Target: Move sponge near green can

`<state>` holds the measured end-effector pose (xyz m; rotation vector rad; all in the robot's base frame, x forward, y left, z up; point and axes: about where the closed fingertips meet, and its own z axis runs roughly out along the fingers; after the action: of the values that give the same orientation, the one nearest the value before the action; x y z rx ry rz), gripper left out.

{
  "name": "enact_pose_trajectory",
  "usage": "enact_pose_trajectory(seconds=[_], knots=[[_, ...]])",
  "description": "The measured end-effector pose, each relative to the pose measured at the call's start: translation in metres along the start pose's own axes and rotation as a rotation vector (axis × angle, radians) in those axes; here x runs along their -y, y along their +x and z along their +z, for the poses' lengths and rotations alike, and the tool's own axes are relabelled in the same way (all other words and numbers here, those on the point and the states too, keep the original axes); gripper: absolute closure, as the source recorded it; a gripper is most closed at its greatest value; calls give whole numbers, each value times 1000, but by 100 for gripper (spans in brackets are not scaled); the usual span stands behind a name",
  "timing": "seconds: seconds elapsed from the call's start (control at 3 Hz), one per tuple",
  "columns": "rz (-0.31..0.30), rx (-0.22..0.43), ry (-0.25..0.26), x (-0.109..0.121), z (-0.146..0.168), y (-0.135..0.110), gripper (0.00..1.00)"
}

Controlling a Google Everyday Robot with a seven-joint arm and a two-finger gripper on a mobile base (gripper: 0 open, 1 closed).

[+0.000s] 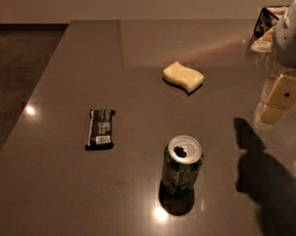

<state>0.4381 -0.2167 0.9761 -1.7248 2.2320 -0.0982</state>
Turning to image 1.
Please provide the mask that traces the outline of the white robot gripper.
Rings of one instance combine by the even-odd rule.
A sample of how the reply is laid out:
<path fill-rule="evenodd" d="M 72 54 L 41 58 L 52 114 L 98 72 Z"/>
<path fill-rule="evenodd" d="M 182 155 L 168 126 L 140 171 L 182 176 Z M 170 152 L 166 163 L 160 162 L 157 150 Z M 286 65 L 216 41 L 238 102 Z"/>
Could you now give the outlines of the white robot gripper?
<path fill-rule="evenodd" d="M 272 55 L 283 66 L 296 68 L 296 0 L 277 22 L 272 36 Z M 257 120 L 273 125 L 296 104 L 296 69 L 265 81 Z"/>

